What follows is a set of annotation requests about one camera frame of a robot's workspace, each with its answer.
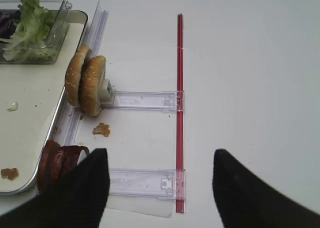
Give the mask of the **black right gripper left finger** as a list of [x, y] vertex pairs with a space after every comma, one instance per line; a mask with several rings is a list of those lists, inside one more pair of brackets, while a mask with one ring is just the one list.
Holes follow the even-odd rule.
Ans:
[[95, 149], [47, 191], [0, 217], [2, 228], [97, 228], [109, 196], [105, 148]]

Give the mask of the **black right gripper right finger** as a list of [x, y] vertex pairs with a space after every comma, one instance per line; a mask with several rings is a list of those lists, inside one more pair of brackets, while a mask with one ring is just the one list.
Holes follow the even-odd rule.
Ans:
[[281, 194], [225, 149], [213, 157], [212, 191], [225, 228], [318, 228], [319, 214]]

